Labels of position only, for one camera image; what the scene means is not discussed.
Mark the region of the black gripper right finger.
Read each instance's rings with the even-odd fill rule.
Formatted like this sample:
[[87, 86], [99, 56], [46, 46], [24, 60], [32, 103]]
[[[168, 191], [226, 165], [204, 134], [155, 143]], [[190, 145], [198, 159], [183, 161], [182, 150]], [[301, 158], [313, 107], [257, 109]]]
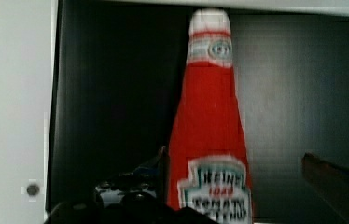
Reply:
[[302, 176], [317, 194], [349, 224], [349, 168], [305, 153]]

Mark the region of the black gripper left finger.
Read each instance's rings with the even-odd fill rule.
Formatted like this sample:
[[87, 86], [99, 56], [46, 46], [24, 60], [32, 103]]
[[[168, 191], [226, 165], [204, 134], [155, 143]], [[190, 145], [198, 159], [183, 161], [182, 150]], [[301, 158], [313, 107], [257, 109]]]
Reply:
[[102, 207], [119, 203], [128, 193], [144, 192], [161, 203], [167, 202], [169, 148], [161, 146], [158, 154], [129, 172], [111, 175], [94, 187], [94, 199]]

